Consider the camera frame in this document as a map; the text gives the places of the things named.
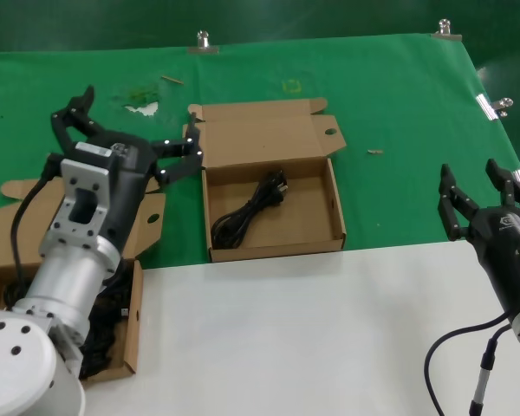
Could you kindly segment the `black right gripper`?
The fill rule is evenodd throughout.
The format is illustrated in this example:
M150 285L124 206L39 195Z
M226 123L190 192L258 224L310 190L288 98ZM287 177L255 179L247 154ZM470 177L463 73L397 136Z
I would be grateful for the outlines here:
M514 207L520 205L520 183L494 159L488 159L485 171L503 207L477 211L477 204L457 187L451 168L443 164L438 212L450 241L464 238L473 246L504 313L513 319L520 313L520 208ZM456 212L469 227L460 225Z

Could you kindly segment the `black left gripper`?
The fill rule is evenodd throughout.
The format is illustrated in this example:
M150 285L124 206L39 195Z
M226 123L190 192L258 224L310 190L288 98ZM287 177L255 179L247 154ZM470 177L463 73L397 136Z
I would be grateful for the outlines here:
M200 131L196 126L196 114L190 113L181 140L150 143L128 133L107 132L88 116L93 102L94 87L89 85L82 95L72 97L65 108L52 113L51 127L63 152L74 147L68 133L70 127L82 133L87 143L127 148L126 153L114 154L110 206L99 233L121 255L150 178L153 176L162 187L192 176L202 168L204 154L199 145Z

